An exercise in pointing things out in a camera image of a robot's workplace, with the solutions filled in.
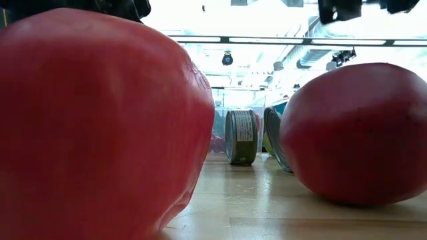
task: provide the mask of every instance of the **tomato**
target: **tomato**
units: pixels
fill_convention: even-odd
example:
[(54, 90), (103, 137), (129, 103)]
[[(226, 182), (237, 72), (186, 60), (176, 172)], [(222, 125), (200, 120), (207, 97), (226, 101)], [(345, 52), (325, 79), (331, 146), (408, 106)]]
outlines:
[(296, 177), (327, 199), (409, 199), (427, 188), (427, 84), (385, 63), (333, 70), (292, 96), (280, 138)]
[(188, 204), (214, 100), (176, 42), (56, 9), (0, 49), (1, 239), (149, 239)]

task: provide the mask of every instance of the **wooden table surface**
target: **wooden table surface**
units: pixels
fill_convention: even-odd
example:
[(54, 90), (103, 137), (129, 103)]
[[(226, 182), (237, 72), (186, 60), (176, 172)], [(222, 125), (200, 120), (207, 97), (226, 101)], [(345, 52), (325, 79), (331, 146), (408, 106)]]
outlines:
[(210, 155), (191, 203), (162, 239), (427, 240), (427, 193), (387, 207), (344, 207), (316, 197), (272, 157), (236, 167)]

